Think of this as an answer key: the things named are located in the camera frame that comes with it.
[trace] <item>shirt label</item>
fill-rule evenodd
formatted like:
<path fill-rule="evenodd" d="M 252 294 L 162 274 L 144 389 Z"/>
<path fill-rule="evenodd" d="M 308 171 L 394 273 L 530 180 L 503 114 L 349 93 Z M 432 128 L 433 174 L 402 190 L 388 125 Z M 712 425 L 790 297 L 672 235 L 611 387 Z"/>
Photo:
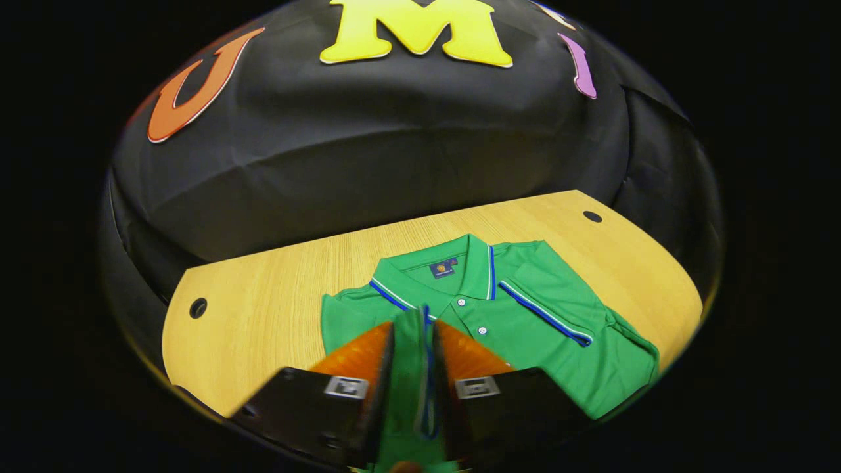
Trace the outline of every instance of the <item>shirt label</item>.
<path fill-rule="evenodd" d="M 432 275 L 435 276 L 435 279 L 440 279 L 444 276 L 449 276 L 450 274 L 453 274 L 454 271 L 452 270 L 452 266 L 456 263 L 458 263 L 458 260 L 456 260 L 456 258 L 450 258 L 447 261 L 441 261 L 440 263 L 430 264 L 429 269 L 432 271 Z"/>

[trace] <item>polo shirt collar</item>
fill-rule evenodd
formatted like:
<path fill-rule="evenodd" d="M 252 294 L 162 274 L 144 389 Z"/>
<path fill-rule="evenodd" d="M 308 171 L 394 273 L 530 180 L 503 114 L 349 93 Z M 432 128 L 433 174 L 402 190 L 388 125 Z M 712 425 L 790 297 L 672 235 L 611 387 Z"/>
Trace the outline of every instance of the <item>polo shirt collar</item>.
<path fill-rule="evenodd" d="M 434 315 L 440 314 L 456 296 L 492 300 L 496 297 L 497 284 L 493 251 L 490 245 L 475 235 L 467 234 L 434 247 L 383 258 L 374 271 L 371 286 L 404 311 L 429 304 Z M 404 273 L 407 269 L 429 266 L 453 257 L 459 257 L 457 268 L 464 273 L 461 288 L 456 294 L 441 292 Z"/>

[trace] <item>white collar stripe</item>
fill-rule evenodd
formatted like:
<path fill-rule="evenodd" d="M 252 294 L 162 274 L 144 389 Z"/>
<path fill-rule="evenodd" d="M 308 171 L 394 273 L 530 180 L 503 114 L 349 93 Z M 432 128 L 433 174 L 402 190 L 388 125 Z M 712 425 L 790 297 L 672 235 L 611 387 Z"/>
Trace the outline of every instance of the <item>white collar stripe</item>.
<path fill-rule="evenodd" d="M 488 245 L 488 295 L 485 296 L 485 299 L 487 300 L 490 300 L 490 290 L 494 287 L 494 282 L 491 280 L 491 278 L 493 278 L 493 275 L 490 271 L 490 264 L 490 245 Z"/>

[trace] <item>shirt sleeve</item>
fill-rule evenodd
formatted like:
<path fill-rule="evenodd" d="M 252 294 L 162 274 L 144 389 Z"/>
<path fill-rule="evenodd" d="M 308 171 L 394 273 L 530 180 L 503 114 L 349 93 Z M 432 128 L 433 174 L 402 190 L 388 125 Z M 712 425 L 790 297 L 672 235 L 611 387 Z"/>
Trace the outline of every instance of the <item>shirt sleeve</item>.
<path fill-rule="evenodd" d="M 659 371 L 659 351 L 617 312 L 606 306 L 590 286 L 546 242 L 537 245 L 528 262 L 511 277 L 516 289 L 533 305 L 555 319 L 556 328 L 583 346 L 603 343 L 599 337 L 616 335 L 633 345 L 631 352 L 645 358 L 645 365 Z"/>
<path fill-rule="evenodd" d="M 321 297 L 321 340 L 325 354 L 402 313 L 375 290 L 365 287 Z"/>

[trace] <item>blue collar stripe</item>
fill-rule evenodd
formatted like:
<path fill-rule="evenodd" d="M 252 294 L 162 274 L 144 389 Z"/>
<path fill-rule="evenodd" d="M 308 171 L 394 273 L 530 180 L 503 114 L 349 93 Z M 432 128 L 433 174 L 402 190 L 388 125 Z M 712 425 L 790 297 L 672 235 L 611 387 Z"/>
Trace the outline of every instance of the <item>blue collar stripe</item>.
<path fill-rule="evenodd" d="M 490 284 L 493 289 L 490 292 L 490 299 L 496 299 L 496 264 L 494 263 L 494 247 L 490 247 Z"/>
<path fill-rule="evenodd" d="M 373 281 L 371 281 L 369 284 L 371 285 L 371 287 L 373 287 L 374 289 L 376 289 L 378 293 L 380 293 L 381 295 L 383 295 L 383 297 L 384 297 L 384 298 L 388 299 L 388 300 L 389 300 L 389 302 L 391 302 L 391 303 L 392 303 L 392 304 L 394 304 L 395 306 L 398 306 L 400 309 L 403 309 L 404 311 L 409 310 L 409 308 L 408 308 L 408 307 L 404 306 L 403 304 L 400 304 L 400 303 L 399 303 L 399 302 L 398 302 L 395 298 L 393 298 L 393 297 L 391 297 L 390 295 L 388 295 L 388 293 L 386 293 L 386 292 L 385 292 L 385 290 L 383 290 L 382 288 L 380 288 L 379 286 L 377 286 L 376 284 L 374 284 L 374 283 L 373 283 Z"/>

